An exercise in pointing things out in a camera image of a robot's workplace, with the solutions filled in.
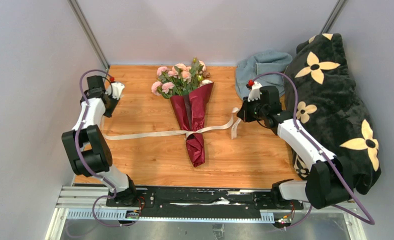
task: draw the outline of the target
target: black pillow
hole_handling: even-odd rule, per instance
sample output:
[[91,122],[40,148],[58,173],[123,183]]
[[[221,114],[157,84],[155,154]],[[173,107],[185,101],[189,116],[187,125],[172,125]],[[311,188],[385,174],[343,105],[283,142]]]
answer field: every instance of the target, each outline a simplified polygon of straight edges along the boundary
[[[342,36],[324,33],[298,45],[285,74],[297,88],[297,118],[325,148],[351,161],[353,184],[366,194],[381,174],[379,143],[371,116],[349,76]],[[292,112],[293,87],[287,80],[284,83],[285,106]],[[308,176],[307,166],[296,154],[293,165],[302,179]]]

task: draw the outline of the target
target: blue cloth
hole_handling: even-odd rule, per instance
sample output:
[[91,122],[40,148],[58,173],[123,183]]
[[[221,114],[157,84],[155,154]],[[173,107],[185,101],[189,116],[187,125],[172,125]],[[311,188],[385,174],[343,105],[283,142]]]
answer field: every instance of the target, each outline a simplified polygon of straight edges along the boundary
[[[238,96],[243,99],[249,96],[246,84],[250,79],[259,74],[267,72],[283,72],[293,58],[286,52],[267,50],[259,52],[238,63],[235,70],[235,90]],[[278,88],[279,96],[284,94],[284,81],[280,75],[267,75],[258,78],[262,86],[275,86]]]

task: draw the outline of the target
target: black wire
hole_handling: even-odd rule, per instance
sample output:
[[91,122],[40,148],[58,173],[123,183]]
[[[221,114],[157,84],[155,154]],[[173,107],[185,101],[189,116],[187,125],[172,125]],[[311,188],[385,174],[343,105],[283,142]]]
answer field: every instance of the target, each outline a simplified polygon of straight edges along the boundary
[[111,92],[109,97],[113,96],[113,86],[112,86],[112,82],[110,82],[110,80],[107,77],[103,77],[105,80],[107,80],[109,87],[111,88]]
[[257,123],[258,123],[260,126],[264,127],[265,129],[269,129],[269,127],[263,125],[259,120],[257,120]]

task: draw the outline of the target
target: wooden table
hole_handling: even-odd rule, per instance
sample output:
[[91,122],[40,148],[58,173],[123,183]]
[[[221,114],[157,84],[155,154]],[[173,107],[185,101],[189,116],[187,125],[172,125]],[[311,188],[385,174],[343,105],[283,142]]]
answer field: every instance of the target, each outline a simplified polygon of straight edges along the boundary
[[[180,129],[170,101],[151,93],[157,68],[110,67],[109,73],[125,84],[125,90],[112,118],[105,119],[104,133],[113,136]],[[219,126],[228,122],[234,107],[242,105],[235,92],[235,67],[212,66],[208,71],[214,86],[205,126]],[[203,137],[206,162],[196,168],[188,158],[184,135],[107,143],[113,164],[136,185],[266,189],[281,180],[299,179],[291,164],[290,147],[257,122],[240,123],[234,140],[231,129],[205,132]],[[98,181],[77,176],[75,183]]]

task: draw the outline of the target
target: robotic arm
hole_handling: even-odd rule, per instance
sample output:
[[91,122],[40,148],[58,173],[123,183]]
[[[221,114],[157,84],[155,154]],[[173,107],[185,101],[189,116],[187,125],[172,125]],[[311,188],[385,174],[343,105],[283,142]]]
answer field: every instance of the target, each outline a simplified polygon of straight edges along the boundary
[[[310,202],[315,208],[321,209],[351,199],[333,169],[321,155],[324,152],[338,168],[350,189],[353,189],[353,174],[350,162],[345,157],[337,157],[333,152],[316,141],[296,120],[293,114],[281,109],[278,89],[275,86],[261,86],[258,82],[249,82],[251,89],[249,97],[245,97],[237,117],[244,122],[263,121],[266,128],[284,139],[300,156],[310,173],[307,181],[284,180],[272,185],[272,198],[278,206],[284,206],[288,200]],[[318,151],[313,144],[303,136],[321,146]]]
[[[111,194],[116,190],[116,201],[122,202],[127,206],[133,205],[137,197],[134,182],[113,165],[112,153],[99,129],[102,117],[110,118],[112,116],[125,86],[120,82],[110,82],[106,90],[102,76],[90,76],[86,80],[88,90],[84,93],[87,95],[89,105],[88,112],[83,120],[84,125],[81,129],[78,129],[87,105],[84,98],[82,98],[80,100],[81,112],[78,121],[71,131],[64,132],[61,136],[70,166],[76,175],[92,177],[80,161],[75,147],[75,134],[77,131],[80,131],[79,147],[85,162],[101,177],[99,180],[109,188]],[[85,146],[88,144],[90,144],[90,148],[88,147],[89,149],[85,150]],[[115,189],[103,179],[113,183]]]

